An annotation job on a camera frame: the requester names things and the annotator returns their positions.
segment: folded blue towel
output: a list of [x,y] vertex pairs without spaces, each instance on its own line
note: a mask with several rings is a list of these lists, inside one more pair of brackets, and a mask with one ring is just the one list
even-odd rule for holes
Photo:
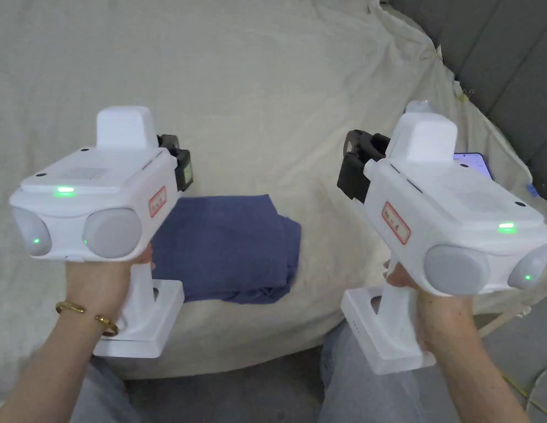
[[185,301],[270,304],[291,289],[300,242],[269,195],[181,198],[152,239],[152,275],[182,281]]

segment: white sheet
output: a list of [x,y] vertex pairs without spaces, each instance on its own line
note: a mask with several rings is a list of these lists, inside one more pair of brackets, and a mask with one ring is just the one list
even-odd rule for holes
[[[430,40],[377,4],[368,13],[366,1],[0,0],[0,399],[64,297],[62,264],[22,252],[7,198],[22,178],[92,145],[100,109],[150,107],[158,131],[192,152],[189,195],[269,193],[303,228],[289,296],[185,305],[161,358],[114,363],[142,378],[312,347],[342,320],[344,289],[383,282],[388,251],[335,184],[347,131],[390,134],[410,99],[456,121],[458,150],[484,152],[496,180],[547,213],[508,143],[458,98]],[[477,308],[524,298],[508,297]]]

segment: right hand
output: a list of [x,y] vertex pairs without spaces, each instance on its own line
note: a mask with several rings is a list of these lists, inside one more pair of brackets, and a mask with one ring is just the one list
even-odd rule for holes
[[387,283],[398,288],[408,286],[418,291],[418,327],[420,344],[435,353],[450,348],[452,343],[463,343],[479,338],[473,321],[472,297],[441,297],[422,290],[400,263],[386,276]]

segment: bangle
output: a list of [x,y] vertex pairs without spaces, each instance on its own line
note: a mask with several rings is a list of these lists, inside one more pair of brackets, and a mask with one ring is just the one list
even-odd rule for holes
[[[56,303],[56,311],[58,314],[60,314],[62,310],[73,310],[78,313],[84,313],[87,311],[85,307],[69,301],[60,301]],[[112,323],[110,319],[98,314],[95,316],[95,320],[107,327],[107,330],[103,332],[104,336],[112,337],[118,335],[118,326]]]

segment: phone screen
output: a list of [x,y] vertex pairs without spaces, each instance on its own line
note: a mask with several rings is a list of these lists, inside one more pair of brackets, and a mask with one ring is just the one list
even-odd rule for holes
[[461,166],[472,167],[479,170],[484,175],[492,179],[489,169],[486,167],[485,159],[479,153],[459,153],[454,154],[453,159]]

